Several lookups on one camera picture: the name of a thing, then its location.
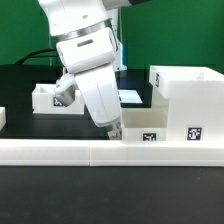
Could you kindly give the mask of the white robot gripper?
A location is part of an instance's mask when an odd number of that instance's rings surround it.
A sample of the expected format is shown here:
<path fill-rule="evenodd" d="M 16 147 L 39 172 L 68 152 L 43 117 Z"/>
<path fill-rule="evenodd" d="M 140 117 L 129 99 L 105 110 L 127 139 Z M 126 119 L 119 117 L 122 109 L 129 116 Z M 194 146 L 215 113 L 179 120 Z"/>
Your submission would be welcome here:
<path fill-rule="evenodd" d="M 75 77 L 88 112 L 97 127 L 107 128 L 110 140 L 122 139 L 121 108 L 112 64 L 91 69 Z"/>

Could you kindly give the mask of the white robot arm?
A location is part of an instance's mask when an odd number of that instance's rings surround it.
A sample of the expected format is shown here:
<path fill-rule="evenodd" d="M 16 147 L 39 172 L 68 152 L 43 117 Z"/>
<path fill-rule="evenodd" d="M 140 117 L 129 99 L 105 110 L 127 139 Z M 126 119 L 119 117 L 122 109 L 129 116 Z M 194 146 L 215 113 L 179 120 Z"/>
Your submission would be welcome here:
<path fill-rule="evenodd" d="M 92 120 L 119 139 L 121 106 L 113 68 L 118 51 L 108 12 L 150 0 L 38 0 L 64 66 L 55 97 L 65 106 L 80 91 Z"/>

